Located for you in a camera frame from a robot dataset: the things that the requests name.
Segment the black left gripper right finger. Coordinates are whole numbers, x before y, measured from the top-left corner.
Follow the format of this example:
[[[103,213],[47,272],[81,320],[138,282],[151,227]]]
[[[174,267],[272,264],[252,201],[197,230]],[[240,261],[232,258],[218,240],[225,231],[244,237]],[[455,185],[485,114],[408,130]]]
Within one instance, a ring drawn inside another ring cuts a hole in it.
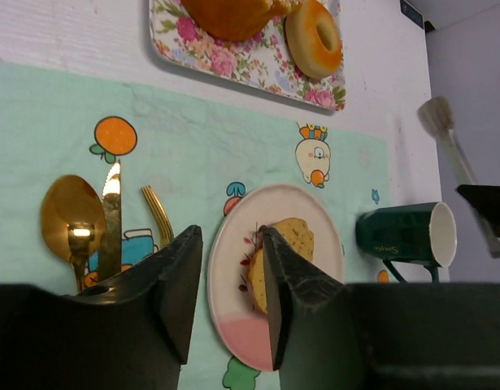
[[[273,368],[320,371],[336,358],[346,288],[296,253],[277,229],[260,231]]]

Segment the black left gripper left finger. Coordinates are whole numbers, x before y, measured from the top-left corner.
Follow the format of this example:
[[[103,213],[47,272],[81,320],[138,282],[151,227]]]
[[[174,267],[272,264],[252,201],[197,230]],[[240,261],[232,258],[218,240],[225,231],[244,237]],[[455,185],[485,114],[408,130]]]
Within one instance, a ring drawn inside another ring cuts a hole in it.
[[[80,365],[187,362],[202,267],[202,229],[187,227],[131,268],[71,299],[66,350]]]

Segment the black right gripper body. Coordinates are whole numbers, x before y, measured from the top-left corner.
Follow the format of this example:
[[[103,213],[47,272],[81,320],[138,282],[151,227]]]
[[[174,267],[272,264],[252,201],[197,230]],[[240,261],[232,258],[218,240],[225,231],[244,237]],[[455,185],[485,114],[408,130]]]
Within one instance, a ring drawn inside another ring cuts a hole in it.
[[[500,186],[461,184],[456,192],[476,212],[486,236],[500,244]]]

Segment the small round bun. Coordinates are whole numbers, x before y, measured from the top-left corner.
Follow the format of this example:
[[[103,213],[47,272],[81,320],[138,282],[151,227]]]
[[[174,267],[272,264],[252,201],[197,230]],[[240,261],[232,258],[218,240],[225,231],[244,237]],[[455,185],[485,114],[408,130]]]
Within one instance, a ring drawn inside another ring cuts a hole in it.
[[[270,228],[275,228],[297,254],[304,257],[308,262],[313,261],[314,233],[309,229],[304,219],[282,219],[270,225]],[[262,313],[267,314],[266,286],[263,269],[263,244],[259,246],[250,260],[247,276],[252,287],[255,304]]]

